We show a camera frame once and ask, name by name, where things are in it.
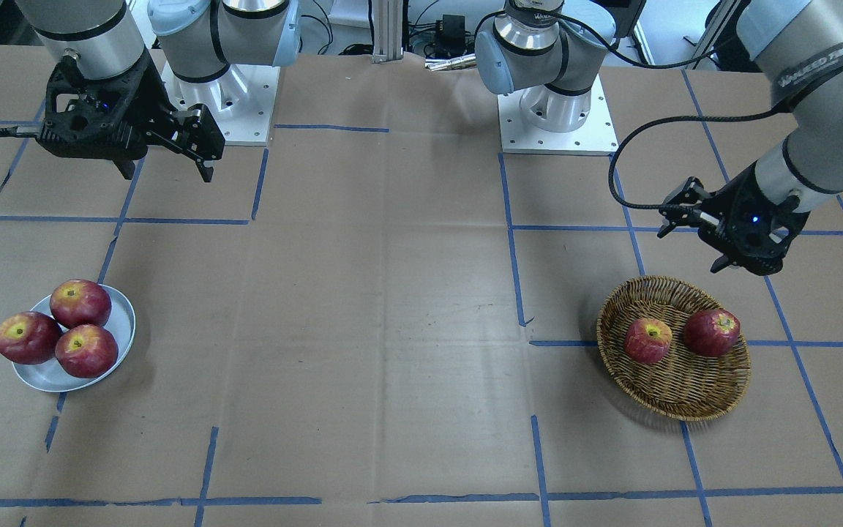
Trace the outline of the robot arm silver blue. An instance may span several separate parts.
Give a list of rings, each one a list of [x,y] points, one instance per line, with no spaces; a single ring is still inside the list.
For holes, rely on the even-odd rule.
[[[590,84],[607,53],[617,54],[611,14],[592,1],[508,1],[477,33],[479,76],[499,96],[532,97],[522,109],[542,129],[578,127]],[[747,116],[690,116],[689,122],[750,122],[791,116],[794,130],[715,191],[689,177],[658,203],[632,203],[615,186],[623,150],[660,118],[626,135],[611,156],[608,184],[623,207],[655,210],[659,237],[694,228],[717,251],[711,271],[735,267],[757,276],[782,270],[810,213],[843,193],[843,1],[752,1],[736,21],[735,41],[768,84],[769,107]]]
[[[222,124],[255,112],[241,67],[287,67],[299,51],[297,1],[150,1],[167,88],[127,2],[18,7],[56,60],[37,143],[63,159],[110,161],[126,179],[161,146],[210,182],[227,143]]]

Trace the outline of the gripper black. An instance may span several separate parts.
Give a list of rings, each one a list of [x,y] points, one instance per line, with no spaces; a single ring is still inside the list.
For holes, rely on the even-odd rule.
[[[697,177],[688,177],[660,204],[664,238],[679,227],[698,229],[702,242],[720,252],[710,271],[736,266],[757,276],[779,273],[793,240],[810,213],[798,212],[799,198],[769,201],[749,167],[723,189],[710,193]]]
[[[204,104],[173,111],[149,51],[103,80],[86,79],[77,54],[66,51],[49,77],[37,143],[64,159],[108,160],[126,180],[153,144],[187,157],[211,183],[225,136]]]

